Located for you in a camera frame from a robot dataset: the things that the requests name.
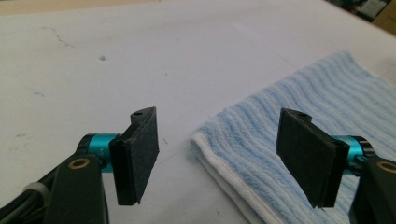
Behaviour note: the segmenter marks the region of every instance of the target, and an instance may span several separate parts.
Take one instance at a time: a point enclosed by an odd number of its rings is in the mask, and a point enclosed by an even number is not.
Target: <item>towel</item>
[[[334,208],[312,208],[276,155],[282,107],[329,135],[358,135],[396,161],[396,88],[339,52],[224,109],[192,137],[197,157],[251,223],[348,223],[359,178],[343,176]]]

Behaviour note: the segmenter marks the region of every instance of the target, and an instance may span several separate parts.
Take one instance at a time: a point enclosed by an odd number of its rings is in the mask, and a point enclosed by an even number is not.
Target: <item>white table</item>
[[[338,50],[396,83],[396,38],[324,1],[171,0],[0,17],[0,206],[156,105],[161,153],[142,203],[110,222],[247,223],[191,154],[222,108]]]

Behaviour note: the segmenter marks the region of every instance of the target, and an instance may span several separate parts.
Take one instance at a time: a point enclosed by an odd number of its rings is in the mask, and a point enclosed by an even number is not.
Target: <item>white tabletop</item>
[[[86,133],[122,133],[157,106],[161,153],[140,205],[110,222],[247,223],[191,154],[191,135],[332,52],[396,83],[396,38],[328,3],[170,0],[0,16],[0,206]]]

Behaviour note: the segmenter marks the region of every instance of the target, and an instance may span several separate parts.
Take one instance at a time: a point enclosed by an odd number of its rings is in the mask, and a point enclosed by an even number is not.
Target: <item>blue and white striped cloth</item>
[[[334,208],[314,209],[276,155],[280,108],[303,111],[330,135],[365,137],[396,161],[396,88],[341,52],[233,105],[193,136],[197,156],[251,223],[348,223],[358,178]]]

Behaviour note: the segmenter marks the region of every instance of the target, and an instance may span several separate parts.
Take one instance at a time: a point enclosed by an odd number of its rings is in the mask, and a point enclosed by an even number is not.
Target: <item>table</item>
[[[248,223],[191,152],[205,121],[339,50],[396,83],[395,37],[324,1],[116,2],[0,16],[0,206],[86,133],[121,133],[155,105],[146,193],[117,206],[104,174],[110,222]]]

